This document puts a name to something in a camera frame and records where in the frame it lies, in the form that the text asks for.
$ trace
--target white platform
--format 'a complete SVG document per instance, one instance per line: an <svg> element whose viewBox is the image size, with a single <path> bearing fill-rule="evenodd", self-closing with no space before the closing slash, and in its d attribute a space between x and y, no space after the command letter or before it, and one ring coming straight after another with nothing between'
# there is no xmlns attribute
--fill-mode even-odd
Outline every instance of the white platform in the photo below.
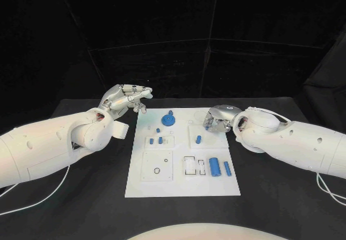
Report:
<svg viewBox="0 0 346 240"><path fill-rule="evenodd" d="M176 118L173 126L161 124L169 110ZM125 198L241 195L226 135L208 132L202 126L208 111L209 108L151 108L146 114L138 113ZM184 157L195 157L196 175L186 175ZM219 161L218 177L212 177L209 158ZM205 175L200 175L199 160L205 163ZM226 174L225 161L232 176Z"/></svg>

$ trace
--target black tablecloth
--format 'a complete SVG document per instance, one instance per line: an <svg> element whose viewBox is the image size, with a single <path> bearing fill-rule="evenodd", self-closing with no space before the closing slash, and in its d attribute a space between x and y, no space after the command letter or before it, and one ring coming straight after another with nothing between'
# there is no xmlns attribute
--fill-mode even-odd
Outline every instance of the black tablecloth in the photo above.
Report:
<svg viewBox="0 0 346 240"><path fill-rule="evenodd" d="M291 98L146 99L148 108L195 108L228 104L265 108L295 121L306 117ZM62 100L53 117L86 111L99 101ZM226 134L241 196L124 198L137 114L120 119L130 125L124 140L72 166L53 196L36 207L0 216L1 239L121 240L184 223L244 226L288 239L346 239L346 207L319 189L316 174L248 151ZM56 188L66 169L22 183L0 198L0 212L42 200ZM326 176L340 193L346 180Z"/></svg>

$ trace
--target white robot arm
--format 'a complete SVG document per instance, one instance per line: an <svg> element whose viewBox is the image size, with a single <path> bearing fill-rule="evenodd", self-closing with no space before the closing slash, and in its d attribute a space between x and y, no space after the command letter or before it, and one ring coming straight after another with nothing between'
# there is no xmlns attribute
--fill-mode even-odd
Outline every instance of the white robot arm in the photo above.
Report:
<svg viewBox="0 0 346 240"><path fill-rule="evenodd" d="M107 146L111 137L124 139L128 125L115 121L128 108L146 113L140 98L153 89L115 85L99 106L14 128L0 136L0 188L39 179L73 164Z"/></svg>
<svg viewBox="0 0 346 240"><path fill-rule="evenodd" d="M208 131L228 132L255 153L310 170L346 179L346 136L321 126L298 121L280 122L274 112L249 107L245 111L229 105L209 109L203 126Z"/></svg>

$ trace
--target blue battery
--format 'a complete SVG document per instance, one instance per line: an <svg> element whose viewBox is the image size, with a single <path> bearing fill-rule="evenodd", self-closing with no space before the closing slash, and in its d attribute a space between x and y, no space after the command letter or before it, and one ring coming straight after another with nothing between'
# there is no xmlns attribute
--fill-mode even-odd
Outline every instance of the blue battery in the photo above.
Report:
<svg viewBox="0 0 346 240"><path fill-rule="evenodd" d="M232 176L232 173L231 173L231 169L229 169L229 162L225 161L223 164L225 164L226 175L231 177L231 176Z"/></svg>
<svg viewBox="0 0 346 240"><path fill-rule="evenodd" d="M210 165L210 175L213 177L218 177L222 175L222 171L220 171L220 166L219 166L219 160L216 157L212 157L209 159L209 165Z"/></svg>
<svg viewBox="0 0 346 240"><path fill-rule="evenodd" d="M202 137L197 135L196 136L196 144L200 144Z"/></svg>

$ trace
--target blue object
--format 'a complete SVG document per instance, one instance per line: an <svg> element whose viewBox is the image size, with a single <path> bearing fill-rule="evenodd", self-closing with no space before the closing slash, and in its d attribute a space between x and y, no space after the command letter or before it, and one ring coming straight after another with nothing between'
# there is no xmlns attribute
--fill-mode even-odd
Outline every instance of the blue object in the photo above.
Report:
<svg viewBox="0 0 346 240"><path fill-rule="evenodd" d="M197 135L196 136L196 144L200 144L202 137Z"/></svg>
<svg viewBox="0 0 346 240"><path fill-rule="evenodd" d="M176 118L174 118L174 116L173 116L173 111L171 110L169 110L169 112L167 112L167 115L164 115L163 117L161 117L161 124L166 126L166 127L169 127L169 126L171 126L174 123L176 123Z"/></svg>
<svg viewBox="0 0 346 240"><path fill-rule="evenodd" d="M229 169L229 162L225 161L223 164L225 164L226 175L231 177L231 176L232 176L232 173L231 173L231 169Z"/></svg>
<svg viewBox="0 0 346 240"><path fill-rule="evenodd" d="M213 177L218 177L222 175L222 171L220 171L220 166L219 166L219 160L216 157L212 157L209 159L209 165L210 165L210 175Z"/></svg>

